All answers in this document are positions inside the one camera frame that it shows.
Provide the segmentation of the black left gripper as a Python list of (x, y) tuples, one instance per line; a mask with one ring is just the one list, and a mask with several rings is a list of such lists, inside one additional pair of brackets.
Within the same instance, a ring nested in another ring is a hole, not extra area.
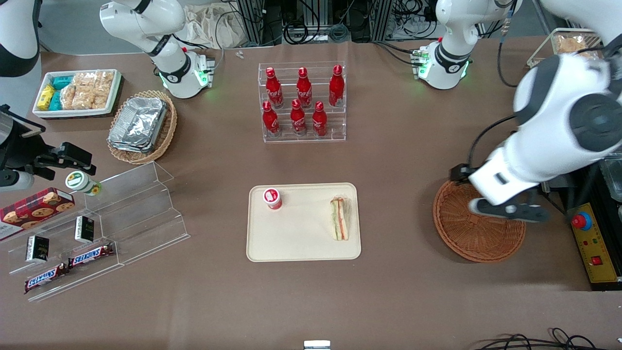
[(449, 181), (457, 184), (473, 184), (469, 177), (480, 168), (481, 166), (473, 168), (469, 164), (458, 164), (449, 170)]

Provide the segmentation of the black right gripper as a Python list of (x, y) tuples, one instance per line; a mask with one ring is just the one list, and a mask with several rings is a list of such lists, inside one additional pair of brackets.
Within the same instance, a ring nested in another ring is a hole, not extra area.
[(92, 164), (92, 154), (72, 144), (63, 142), (53, 152), (54, 147), (46, 144), (42, 133), (46, 128), (37, 122), (20, 117), (9, 108), (1, 110), (1, 163), (2, 171), (9, 169), (46, 168), (58, 166), (58, 157), (71, 162), (73, 168), (86, 173), (96, 174)]

